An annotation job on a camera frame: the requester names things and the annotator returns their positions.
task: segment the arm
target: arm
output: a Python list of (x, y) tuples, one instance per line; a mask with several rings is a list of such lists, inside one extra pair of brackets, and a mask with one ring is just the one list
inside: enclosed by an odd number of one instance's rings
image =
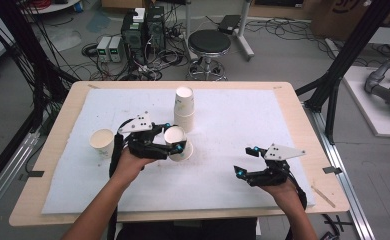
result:
[(262, 186), (260, 188), (270, 193), (277, 205), (286, 214), (295, 239), (317, 239), (316, 232), (302, 207), (296, 188), (291, 181), (286, 180), (285, 183), (279, 186)]
[(114, 175), (61, 239), (99, 240), (124, 190), (135, 180), (142, 167), (153, 161), (137, 158), (125, 148)]

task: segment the wooden table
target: wooden table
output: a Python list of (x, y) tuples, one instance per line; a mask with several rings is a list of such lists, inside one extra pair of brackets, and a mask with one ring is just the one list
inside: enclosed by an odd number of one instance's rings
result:
[[(51, 179), (58, 160), (67, 144), (67, 139), (79, 116), (85, 98), (90, 89), (176, 89), (179, 86), (193, 89), (256, 89), (273, 90), (288, 130), (296, 148), (304, 149), (303, 168), (312, 186), (316, 199), (314, 207), (307, 208), (307, 213), (345, 212), (349, 209), (348, 200), (334, 174), (325, 174), (323, 168), (329, 161), (307, 119), (294, 89), (286, 82), (77, 82), (58, 115), (45, 146), (33, 168), (44, 171), (41, 178), (29, 178), (17, 204), (10, 216), (12, 226), (35, 226), (73, 223), (78, 214), (42, 215), (41, 211), (48, 195)], [(202, 211), (167, 211), (155, 213), (120, 213), (119, 221), (182, 220), (281, 215), (280, 210), (266, 208), (202, 210)]]

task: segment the stool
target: stool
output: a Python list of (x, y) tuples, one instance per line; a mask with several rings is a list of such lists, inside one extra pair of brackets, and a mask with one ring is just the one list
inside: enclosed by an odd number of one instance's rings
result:
[(200, 30), (192, 33), (188, 39), (188, 47), (198, 57), (189, 65), (188, 76), (196, 80), (208, 80), (210, 76), (215, 81), (227, 80), (224, 66), (211, 58), (225, 55), (230, 48), (230, 40), (216, 30)]

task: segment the white paper cup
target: white paper cup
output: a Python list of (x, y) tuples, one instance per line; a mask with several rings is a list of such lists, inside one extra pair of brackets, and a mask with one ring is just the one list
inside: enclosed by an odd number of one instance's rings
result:
[(111, 159), (114, 149), (114, 133), (109, 129), (94, 132), (89, 141), (101, 159)]
[(191, 115), (195, 110), (194, 93), (189, 87), (178, 87), (174, 101), (174, 113), (180, 116)]
[(183, 128), (186, 133), (189, 133), (194, 128), (194, 117), (195, 113), (187, 116), (180, 116), (179, 114), (174, 113), (174, 125)]
[(170, 155), (169, 158), (173, 161), (183, 161), (188, 159), (193, 153), (192, 143), (186, 138), (186, 133), (181, 127), (171, 127), (164, 133), (164, 140), (167, 145), (186, 140), (186, 146), (182, 153)]

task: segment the gray floor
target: gray floor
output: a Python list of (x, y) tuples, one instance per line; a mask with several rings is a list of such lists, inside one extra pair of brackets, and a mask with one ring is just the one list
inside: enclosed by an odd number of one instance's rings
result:
[[(210, 10), (204, 13), (199, 6), (195, 6), (194, 16), (198, 17), (192, 21), (192, 28), (214, 28), (214, 25), (203, 17), (204, 15), (209, 15), (214, 21), (219, 22), (221, 17), (215, 15), (235, 14), (239, 12), (239, 7), (228, 7), (219, 11)], [(75, 14), (69, 9), (44, 16), (47, 24), (58, 24), (73, 18), (70, 23), (54, 27), (62, 30), (77, 30), (82, 37), (82, 42), (78, 46), (61, 52), (70, 65), (88, 62), (88, 59), (80, 53), (84, 45), (95, 42), (103, 34), (117, 34), (120, 31), (121, 22), (108, 16), (122, 15), (101, 12), (94, 3), (89, 4), (88, 8), (81, 14)], [(296, 89), (319, 78), (332, 63), (328, 54), (318, 49), (315, 41), (282, 40), (264, 29), (257, 32), (247, 30), (245, 36), (255, 57), (247, 62), (233, 40), (230, 52), (220, 59), (226, 67), (229, 81), (288, 81)], [(363, 51), (361, 57), (368, 61), (383, 59), (372, 48)], [(119, 64), (113, 64), (110, 69), (119, 67)], [(186, 71), (187, 66), (165, 69), (162, 71), (162, 80), (184, 80)], [(76, 72), (82, 79), (89, 79), (91, 75), (89, 72), (94, 73), (95, 69), (80, 68)], [(1, 153), (30, 113), (32, 95), (18, 68), (8, 56), (0, 58), (0, 73)], [(300, 99), (306, 100), (308, 96), (309, 94), (305, 94)], [(343, 84), (338, 99), (334, 140), (375, 238), (390, 239), (390, 138), (373, 135)], [(35, 159), (36, 156), (29, 161), (30, 168)], [(68, 226), (15, 228), (8, 224), (9, 215), (25, 184), (25, 181), (18, 179), (23, 173), (24, 169), (20, 171), (0, 200), (0, 239), (60, 238)], [(338, 217), (343, 222), (340, 227), (341, 239), (357, 239), (355, 229), (350, 225), (352, 222), (350, 215), (341, 213)], [(310, 218), (319, 237), (326, 231), (331, 231), (322, 216), (312, 215)], [(284, 239), (288, 227), (284, 217), (261, 218), (260, 223), (263, 234), (259, 239)]]

